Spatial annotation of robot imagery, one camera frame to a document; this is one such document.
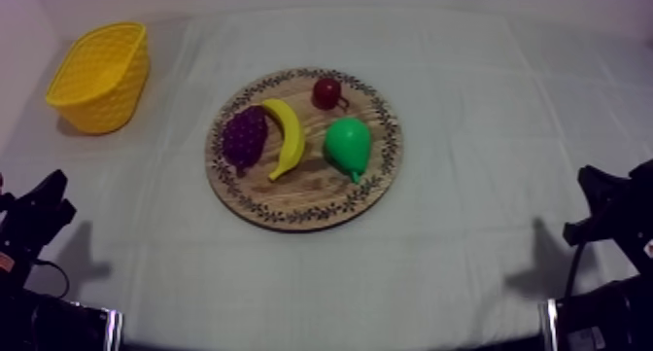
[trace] table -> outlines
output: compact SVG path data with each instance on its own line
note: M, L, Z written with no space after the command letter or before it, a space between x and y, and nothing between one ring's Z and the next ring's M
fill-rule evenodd
M2 157L21 194L56 168L78 207L43 258L68 298L126 314L130 340L207 350L413 350L522 336L559 297L576 170L625 175L653 148L653 54L564 25L436 9L293 9L149 25L132 121L80 136L47 108L52 60ZM403 126L389 192L333 230L288 235L232 215L205 177L211 120L236 90L297 66L378 88ZM578 289L633 274L586 249ZM57 293L35 270L29 287Z

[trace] green pear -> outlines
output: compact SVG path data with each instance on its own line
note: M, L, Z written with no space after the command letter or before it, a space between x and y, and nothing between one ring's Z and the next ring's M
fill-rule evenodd
M354 183L358 183L365 172L371 149L369 128L358 119L339 119L326 131L326 153L351 176Z

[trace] banana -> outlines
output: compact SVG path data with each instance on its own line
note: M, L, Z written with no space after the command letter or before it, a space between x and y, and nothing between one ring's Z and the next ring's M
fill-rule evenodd
M274 181L299 164L301 155L304 154L304 129L297 114L286 102L276 98L269 98L264 100L262 105L284 129L284 145L281 147L281 153L279 154L279 164L268 176L270 181Z

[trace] plastic fruit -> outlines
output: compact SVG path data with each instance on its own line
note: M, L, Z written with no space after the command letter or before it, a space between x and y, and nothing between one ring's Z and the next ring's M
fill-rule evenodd
M342 86L332 78L322 78L313 85L313 103L322 110L331 110L342 101L343 110L349 107L349 101L342 97Z
M339 119L326 131L326 152L354 183L358 183L365 172L371 149L369 128L358 119Z
M299 164L301 155L304 154L304 128L297 114L286 102L270 98L264 100L262 105L284 129L284 144L279 154L279 164L268 176L271 181L274 181Z
M224 158L243 174L260 159L266 138L265 110L261 106L248 107L224 126Z

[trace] woven plastic basket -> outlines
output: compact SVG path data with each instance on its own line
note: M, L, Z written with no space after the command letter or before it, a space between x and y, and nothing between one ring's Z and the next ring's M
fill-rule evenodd
M106 25L73 45L46 101L80 131L111 132L134 114L149 71L145 25Z

